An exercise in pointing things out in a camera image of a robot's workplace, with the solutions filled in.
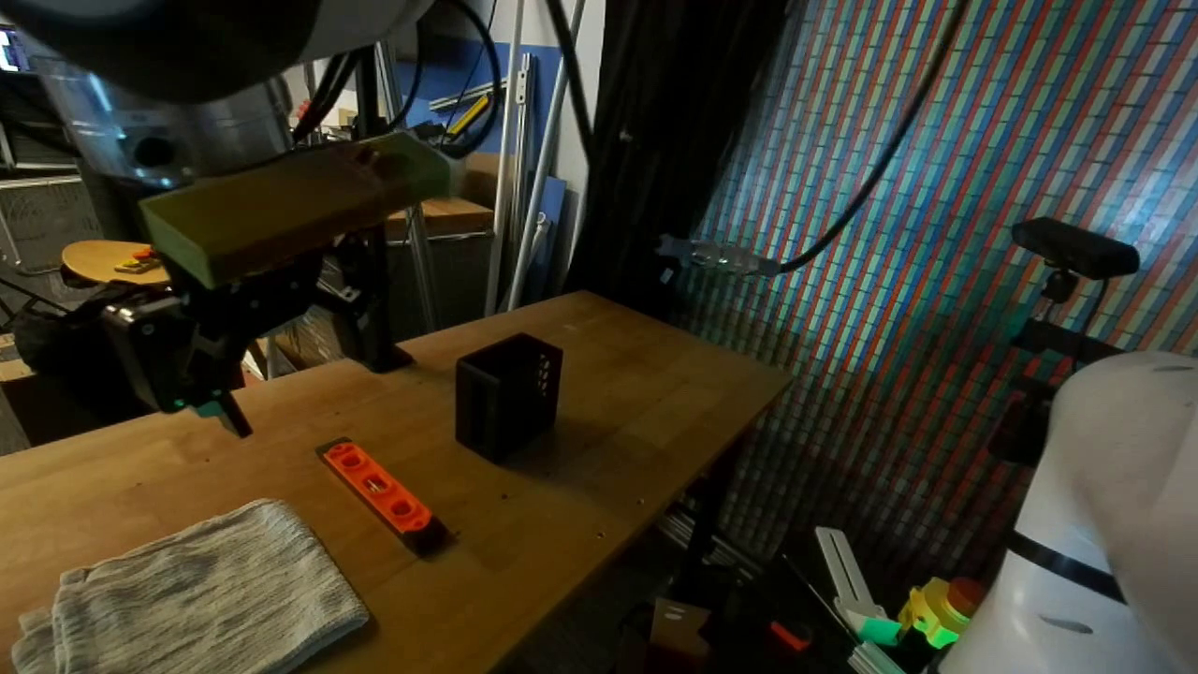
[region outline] orange tape measure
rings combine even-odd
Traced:
[[[342,437],[317,448],[327,466],[360,495],[374,516],[393,528],[416,553],[439,550],[449,533],[395,476],[388,476],[360,441]]]

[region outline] gray cloth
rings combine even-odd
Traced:
[[[290,669],[366,620],[279,501],[250,501],[132,553],[71,568],[23,624],[15,669]]]

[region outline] black box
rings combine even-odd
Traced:
[[[455,360],[455,441],[509,460],[530,435],[552,425],[561,349],[527,333]]]

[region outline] wooden table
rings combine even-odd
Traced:
[[[496,466],[453,441],[453,363],[509,333],[566,349],[549,437]],[[239,393],[250,437],[147,417],[0,460],[0,642],[57,575],[237,509],[287,501],[366,598],[374,624],[332,669],[491,669],[642,533],[782,393],[780,370],[597,294],[561,294],[404,345],[371,373],[313,365]],[[411,558],[317,460],[364,441],[449,523]]]

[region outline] corrugated metal wall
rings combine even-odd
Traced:
[[[788,257],[889,133],[947,0],[808,0],[695,231]],[[854,227],[808,268],[687,268],[682,322],[792,370],[741,465],[726,533],[772,553],[846,523],[881,583],[984,573],[1025,470],[984,454],[1018,373],[1007,342],[1042,261],[1010,226],[1053,212],[1140,249],[1092,333],[1198,350],[1194,0],[974,0],[944,80]],[[1092,287],[1057,319],[1079,322]]]

